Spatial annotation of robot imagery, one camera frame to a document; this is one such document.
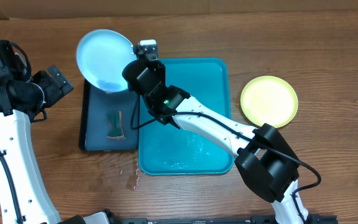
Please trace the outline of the light blue plate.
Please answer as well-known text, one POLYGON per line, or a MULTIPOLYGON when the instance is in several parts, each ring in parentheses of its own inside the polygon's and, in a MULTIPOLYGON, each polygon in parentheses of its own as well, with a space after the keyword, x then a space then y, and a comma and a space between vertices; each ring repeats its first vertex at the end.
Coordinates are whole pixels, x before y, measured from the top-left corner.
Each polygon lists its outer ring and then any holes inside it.
POLYGON ((76 49, 76 62, 81 74, 90 84, 106 93, 128 90, 122 72, 136 59, 132 42, 108 29, 87 33, 76 49))

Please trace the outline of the green sponge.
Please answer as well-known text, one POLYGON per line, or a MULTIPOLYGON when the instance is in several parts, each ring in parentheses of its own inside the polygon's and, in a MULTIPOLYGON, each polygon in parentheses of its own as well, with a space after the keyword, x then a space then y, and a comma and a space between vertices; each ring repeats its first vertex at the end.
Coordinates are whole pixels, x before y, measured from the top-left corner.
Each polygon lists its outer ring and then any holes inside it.
POLYGON ((113 111, 106 115, 110 129, 108 131, 107 137, 109 139, 124 139, 124 128, 122 120, 122 111, 113 111))

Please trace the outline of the yellow plate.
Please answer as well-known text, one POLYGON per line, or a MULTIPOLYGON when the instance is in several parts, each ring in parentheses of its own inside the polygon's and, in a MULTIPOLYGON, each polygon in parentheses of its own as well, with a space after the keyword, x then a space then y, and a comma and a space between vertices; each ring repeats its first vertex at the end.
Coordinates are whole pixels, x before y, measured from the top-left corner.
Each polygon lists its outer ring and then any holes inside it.
POLYGON ((298 97, 285 80, 261 76, 245 85, 240 96, 241 109, 256 126, 267 123, 281 128, 292 121, 298 111, 298 97))

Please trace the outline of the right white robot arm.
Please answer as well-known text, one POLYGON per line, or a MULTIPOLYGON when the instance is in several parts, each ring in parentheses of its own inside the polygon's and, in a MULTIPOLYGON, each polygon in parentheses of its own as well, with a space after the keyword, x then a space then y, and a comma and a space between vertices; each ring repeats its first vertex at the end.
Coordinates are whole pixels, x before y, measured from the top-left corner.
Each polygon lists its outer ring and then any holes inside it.
POLYGON ((301 162, 276 128, 237 123, 187 91, 166 86, 165 67, 158 60, 135 60, 122 76, 155 121, 198 134, 230 154, 246 186, 272 204, 277 223, 309 222, 298 193, 301 162))

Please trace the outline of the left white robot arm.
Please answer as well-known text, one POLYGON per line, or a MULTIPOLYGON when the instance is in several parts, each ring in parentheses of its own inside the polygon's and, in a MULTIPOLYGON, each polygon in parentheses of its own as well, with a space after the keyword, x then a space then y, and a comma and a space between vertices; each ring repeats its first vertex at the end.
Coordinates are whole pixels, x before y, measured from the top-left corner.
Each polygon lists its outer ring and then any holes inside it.
MULTIPOLYGON (((31 80, 19 82, 16 96, 28 105, 54 105, 73 90, 73 85, 52 65, 31 80)), ((30 126, 35 113, 25 108, 0 112, 0 207, 3 223, 61 223, 50 200, 35 158, 30 126)))

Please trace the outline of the black water tray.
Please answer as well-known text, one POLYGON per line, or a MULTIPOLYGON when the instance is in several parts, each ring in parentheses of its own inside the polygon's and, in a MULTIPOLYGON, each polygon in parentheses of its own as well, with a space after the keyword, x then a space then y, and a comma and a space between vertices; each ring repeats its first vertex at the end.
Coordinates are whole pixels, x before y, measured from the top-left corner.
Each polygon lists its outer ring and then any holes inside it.
POLYGON ((131 125, 139 124, 139 112, 134 106, 139 96, 133 91, 107 94, 85 81, 81 112, 79 148, 85 152, 133 151, 138 148, 139 132, 131 125), (124 139, 107 137, 110 125, 106 115, 122 111, 124 139))

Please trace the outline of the teal plastic tray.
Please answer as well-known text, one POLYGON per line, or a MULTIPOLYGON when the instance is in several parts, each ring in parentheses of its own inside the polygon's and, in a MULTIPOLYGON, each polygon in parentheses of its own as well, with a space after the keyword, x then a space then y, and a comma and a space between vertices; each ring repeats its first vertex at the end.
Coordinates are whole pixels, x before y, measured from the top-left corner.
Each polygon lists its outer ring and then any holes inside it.
MULTIPOLYGON (((226 64, 218 58, 163 59, 166 84, 189 92, 209 109, 231 117, 226 64)), ((233 158, 198 134, 155 121, 139 130, 138 162, 148 175, 224 174, 233 158)))

